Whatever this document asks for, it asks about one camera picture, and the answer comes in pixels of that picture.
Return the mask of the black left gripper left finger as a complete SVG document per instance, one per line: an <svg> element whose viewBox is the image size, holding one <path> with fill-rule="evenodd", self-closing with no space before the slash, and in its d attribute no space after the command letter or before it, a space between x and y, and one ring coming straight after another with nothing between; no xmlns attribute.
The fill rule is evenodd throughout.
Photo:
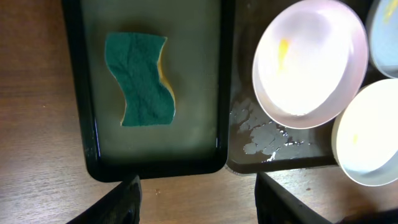
<svg viewBox="0 0 398 224"><path fill-rule="evenodd" d="M132 175L68 224L139 224L141 180Z"/></svg>

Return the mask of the green and yellow sponge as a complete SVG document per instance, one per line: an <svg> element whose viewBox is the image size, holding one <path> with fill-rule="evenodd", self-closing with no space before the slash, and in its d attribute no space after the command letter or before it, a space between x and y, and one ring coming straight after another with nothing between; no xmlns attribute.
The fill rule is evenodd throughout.
<svg viewBox="0 0 398 224"><path fill-rule="evenodd" d="M106 36L104 58L124 97L121 126L171 124L175 95L162 73L162 51L167 38L137 32L112 32Z"/></svg>

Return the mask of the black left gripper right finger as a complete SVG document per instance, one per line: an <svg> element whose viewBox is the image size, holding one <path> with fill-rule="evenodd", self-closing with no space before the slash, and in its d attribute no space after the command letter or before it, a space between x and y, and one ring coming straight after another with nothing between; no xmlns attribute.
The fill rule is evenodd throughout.
<svg viewBox="0 0 398 224"><path fill-rule="evenodd" d="M257 173L254 190L258 224L328 224L266 173Z"/></svg>

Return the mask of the pink plate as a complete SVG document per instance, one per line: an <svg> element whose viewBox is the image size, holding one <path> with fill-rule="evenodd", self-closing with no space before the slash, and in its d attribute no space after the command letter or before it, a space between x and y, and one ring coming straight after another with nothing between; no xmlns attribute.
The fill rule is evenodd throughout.
<svg viewBox="0 0 398 224"><path fill-rule="evenodd" d="M310 129L339 115L368 68L361 19L341 1L298 1L267 26L256 47L252 85L276 123Z"/></svg>

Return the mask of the cream white plate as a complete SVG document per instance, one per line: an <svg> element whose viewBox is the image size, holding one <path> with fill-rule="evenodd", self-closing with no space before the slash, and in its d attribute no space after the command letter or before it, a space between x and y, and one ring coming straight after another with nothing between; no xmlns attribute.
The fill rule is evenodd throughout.
<svg viewBox="0 0 398 224"><path fill-rule="evenodd" d="M363 87L333 124L333 156L354 182L378 187L397 180L397 80Z"/></svg>

